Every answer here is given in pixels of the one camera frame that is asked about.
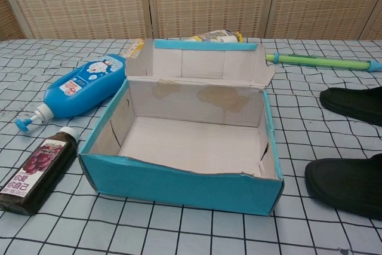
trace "dark bottle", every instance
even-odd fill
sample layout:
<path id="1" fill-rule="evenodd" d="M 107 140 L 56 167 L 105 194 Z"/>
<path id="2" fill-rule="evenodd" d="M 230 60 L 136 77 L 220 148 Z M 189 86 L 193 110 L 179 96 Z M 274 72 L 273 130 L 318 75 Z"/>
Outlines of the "dark bottle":
<path id="1" fill-rule="evenodd" d="M 63 127 L 33 151 L 0 191 L 0 209 L 24 215 L 39 211 L 77 153 L 78 133 Z"/>

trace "blue plastic bottle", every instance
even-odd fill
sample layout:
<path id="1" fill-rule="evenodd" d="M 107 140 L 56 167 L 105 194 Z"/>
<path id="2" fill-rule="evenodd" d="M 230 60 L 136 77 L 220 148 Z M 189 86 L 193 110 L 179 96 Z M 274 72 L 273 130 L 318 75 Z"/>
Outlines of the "blue plastic bottle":
<path id="1" fill-rule="evenodd" d="M 125 80 L 125 58 L 109 54 L 73 70 L 51 84 L 44 95 L 44 103 L 36 115 L 16 126 L 28 131 L 27 125 L 36 119 L 48 122 L 51 118 L 69 118 L 92 109 L 114 95 Z"/>

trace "grape label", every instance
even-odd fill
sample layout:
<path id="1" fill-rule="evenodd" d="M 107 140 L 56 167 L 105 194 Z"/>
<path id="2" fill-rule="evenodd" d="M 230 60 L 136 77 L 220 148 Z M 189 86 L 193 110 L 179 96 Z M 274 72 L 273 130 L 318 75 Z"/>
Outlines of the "grape label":
<path id="1" fill-rule="evenodd" d="M 44 140 L 0 193 L 25 197 L 65 144 L 60 140 Z"/>

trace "cartoon character label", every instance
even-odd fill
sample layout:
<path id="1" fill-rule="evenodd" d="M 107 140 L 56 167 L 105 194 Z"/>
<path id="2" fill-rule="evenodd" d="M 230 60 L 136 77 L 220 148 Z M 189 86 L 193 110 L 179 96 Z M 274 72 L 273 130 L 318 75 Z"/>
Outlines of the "cartoon character label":
<path id="1" fill-rule="evenodd" d="M 60 89 L 65 95 L 72 96 L 90 82 L 113 73 L 122 67 L 123 63 L 111 56 L 98 58 L 93 62 L 87 63 L 74 78 L 61 85 Z"/>
<path id="2" fill-rule="evenodd" d="M 0 193 L 25 197 L 56 159 L 66 142 L 45 140 L 4 186 Z"/>

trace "checkered tablecloth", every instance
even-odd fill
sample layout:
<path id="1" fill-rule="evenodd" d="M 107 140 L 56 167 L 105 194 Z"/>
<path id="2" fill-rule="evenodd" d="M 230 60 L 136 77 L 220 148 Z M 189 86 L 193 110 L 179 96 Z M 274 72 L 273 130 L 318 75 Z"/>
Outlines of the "checkered tablecloth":
<path id="1" fill-rule="evenodd" d="M 267 53 L 382 62 L 382 41 L 256 39 Z M 95 57 L 122 54 L 129 40 L 0 42 L 0 186 L 45 137 L 62 126 L 84 144 L 109 100 L 85 115 L 32 124 L 45 89 Z M 268 90 L 285 190 L 271 217 L 203 210 L 94 192 L 78 160 L 35 216 L 0 211 L 0 254 L 341 255 L 382 254 L 382 222 L 335 210 L 310 197 L 304 168 L 319 158 L 366 158 L 382 150 L 382 128 L 337 115 L 319 103 L 328 87 L 379 87 L 382 72 L 278 64 Z"/>

